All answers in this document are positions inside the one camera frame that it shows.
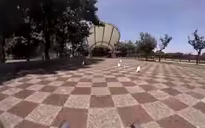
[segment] white dome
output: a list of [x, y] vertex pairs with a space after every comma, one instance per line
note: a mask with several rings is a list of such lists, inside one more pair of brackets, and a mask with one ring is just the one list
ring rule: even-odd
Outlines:
[[87, 38], [90, 49], [94, 46], [104, 45], [114, 50], [114, 45], [120, 40], [120, 32], [118, 29], [109, 23], [104, 26], [94, 26], [90, 29], [90, 35]]

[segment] paved plaza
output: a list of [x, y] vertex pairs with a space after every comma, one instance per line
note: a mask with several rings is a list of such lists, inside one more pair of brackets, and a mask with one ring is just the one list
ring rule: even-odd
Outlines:
[[[104, 59], [56, 74], [29, 74], [0, 85], [5, 128], [205, 128], [205, 70]], [[138, 65], [141, 72], [136, 73]]]

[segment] white bird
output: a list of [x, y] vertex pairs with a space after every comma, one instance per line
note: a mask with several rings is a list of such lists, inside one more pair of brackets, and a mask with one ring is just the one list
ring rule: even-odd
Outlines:
[[141, 70], [141, 67], [140, 67], [140, 65], [137, 67], [137, 69], [136, 69], [136, 72], [140, 72], [140, 70]]

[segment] tree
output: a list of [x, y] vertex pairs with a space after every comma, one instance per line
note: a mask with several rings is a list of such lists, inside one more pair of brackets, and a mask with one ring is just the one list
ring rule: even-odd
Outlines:
[[167, 47], [167, 45], [170, 43], [170, 41], [172, 40], [172, 37], [165, 34], [164, 37], [160, 38], [161, 43], [159, 43], [159, 62], [161, 60], [161, 54], [163, 53], [163, 50]]
[[148, 60], [148, 56], [153, 53], [153, 50], [156, 48], [157, 42], [154, 37], [149, 33], [140, 33], [140, 40], [136, 41], [137, 51], [143, 54]]
[[188, 36], [188, 43], [197, 51], [196, 64], [198, 64], [199, 56], [201, 55], [202, 50], [205, 49], [205, 38], [204, 36], [198, 35], [198, 30], [194, 31], [193, 36], [193, 40], [190, 40], [190, 37]]

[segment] sky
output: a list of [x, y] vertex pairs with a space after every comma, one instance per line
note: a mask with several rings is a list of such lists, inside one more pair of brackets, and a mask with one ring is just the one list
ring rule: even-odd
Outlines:
[[138, 40], [140, 32], [173, 37], [165, 52], [195, 53], [187, 43], [195, 29], [205, 37], [205, 0], [98, 0], [100, 20], [118, 27], [121, 40]]

